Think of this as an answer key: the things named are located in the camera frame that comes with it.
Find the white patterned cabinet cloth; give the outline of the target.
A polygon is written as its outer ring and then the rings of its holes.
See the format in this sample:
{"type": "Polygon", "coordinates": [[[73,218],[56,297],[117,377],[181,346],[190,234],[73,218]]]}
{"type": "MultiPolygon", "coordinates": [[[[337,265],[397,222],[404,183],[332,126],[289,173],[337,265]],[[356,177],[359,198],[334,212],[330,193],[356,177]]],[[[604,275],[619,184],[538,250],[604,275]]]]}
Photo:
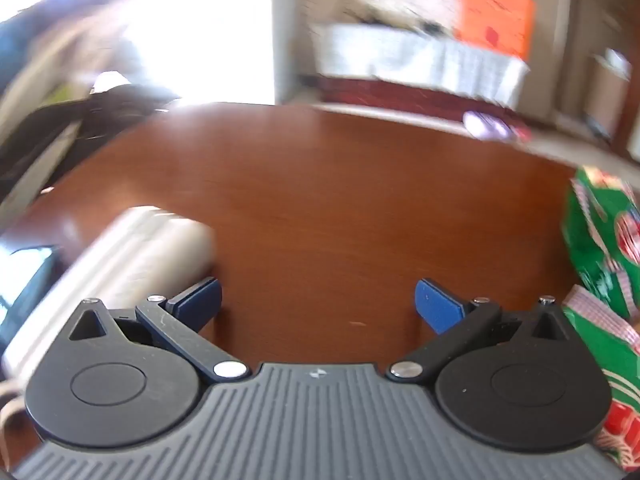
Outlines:
{"type": "Polygon", "coordinates": [[[318,73],[390,82],[514,108],[527,64],[447,36],[380,25],[314,26],[318,73]]]}

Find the green shrimp chips bag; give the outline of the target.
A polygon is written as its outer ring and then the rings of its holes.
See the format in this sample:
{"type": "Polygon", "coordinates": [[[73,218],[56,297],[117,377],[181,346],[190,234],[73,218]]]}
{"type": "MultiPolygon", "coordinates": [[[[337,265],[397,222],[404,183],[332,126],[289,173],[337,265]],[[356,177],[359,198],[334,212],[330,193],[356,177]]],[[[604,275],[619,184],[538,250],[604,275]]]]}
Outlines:
{"type": "Polygon", "coordinates": [[[570,324],[596,359],[612,392],[597,446],[624,471],[639,469],[639,333],[582,286],[563,302],[570,324]]]}
{"type": "Polygon", "coordinates": [[[639,206],[631,187],[595,166],[570,179],[561,226],[570,261],[593,296],[639,321],[639,206]]]}

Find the white chest freezer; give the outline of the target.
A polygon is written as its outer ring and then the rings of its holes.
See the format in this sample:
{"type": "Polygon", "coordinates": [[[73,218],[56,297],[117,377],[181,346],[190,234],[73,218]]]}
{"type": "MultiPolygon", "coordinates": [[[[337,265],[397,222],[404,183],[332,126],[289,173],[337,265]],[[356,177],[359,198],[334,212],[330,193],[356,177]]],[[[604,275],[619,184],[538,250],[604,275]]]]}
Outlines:
{"type": "Polygon", "coordinates": [[[271,0],[274,104],[294,99],[317,82],[307,0],[271,0]]]}

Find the white black electric scooter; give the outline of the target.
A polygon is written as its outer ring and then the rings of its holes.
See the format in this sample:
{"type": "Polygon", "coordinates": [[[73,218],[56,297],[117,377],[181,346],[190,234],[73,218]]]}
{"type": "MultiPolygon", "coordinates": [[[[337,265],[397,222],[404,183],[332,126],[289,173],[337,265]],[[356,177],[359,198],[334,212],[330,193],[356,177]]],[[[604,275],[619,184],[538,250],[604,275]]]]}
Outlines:
{"type": "Polygon", "coordinates": [[[41,0],[1,24],[1,195],[61,140],[47,185],[175,99],[125,37],[132,0],[41,0]]]}

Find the red wooden tv cabinet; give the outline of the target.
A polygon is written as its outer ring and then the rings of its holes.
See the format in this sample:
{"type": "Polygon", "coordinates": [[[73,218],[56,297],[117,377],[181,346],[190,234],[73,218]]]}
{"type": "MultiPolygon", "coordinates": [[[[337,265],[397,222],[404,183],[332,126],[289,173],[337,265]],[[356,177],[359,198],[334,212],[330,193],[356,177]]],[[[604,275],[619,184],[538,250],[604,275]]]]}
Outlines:
{"type": "Polygon", "coordinates": [[[488,114],[508,126],[527,131],[524,120],[510,108],[456,96],[439,90],[394,84],[378,79],[320,77],[320,100],[325,103],[358,105],[462,122],[466,112],[488,114]]]}

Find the orange gift box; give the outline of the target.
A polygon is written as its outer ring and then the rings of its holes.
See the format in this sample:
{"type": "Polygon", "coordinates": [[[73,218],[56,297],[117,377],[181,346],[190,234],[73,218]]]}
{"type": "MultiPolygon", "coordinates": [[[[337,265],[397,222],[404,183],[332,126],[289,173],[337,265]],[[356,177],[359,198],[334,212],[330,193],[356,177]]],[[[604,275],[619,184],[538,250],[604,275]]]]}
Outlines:
{"type": "Polygon", "coordinates": [[[528,60],[535,19],[533,0],[458,0],[458,3],[454,25],[457,40],[528,60]]]}

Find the purple detergent bottle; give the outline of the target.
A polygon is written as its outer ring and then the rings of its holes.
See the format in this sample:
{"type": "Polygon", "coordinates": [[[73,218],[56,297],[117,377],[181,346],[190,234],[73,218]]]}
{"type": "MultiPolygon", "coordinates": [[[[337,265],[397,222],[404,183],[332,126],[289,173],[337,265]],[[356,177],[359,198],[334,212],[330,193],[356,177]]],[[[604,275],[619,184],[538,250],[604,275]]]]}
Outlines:
{"type": "Polygon", "coordinates": [[[463,114],[462,124],[469,135],[477,140],[511,142],[516,139],[515,132],[503,120],[475,110],[463,114]]]}

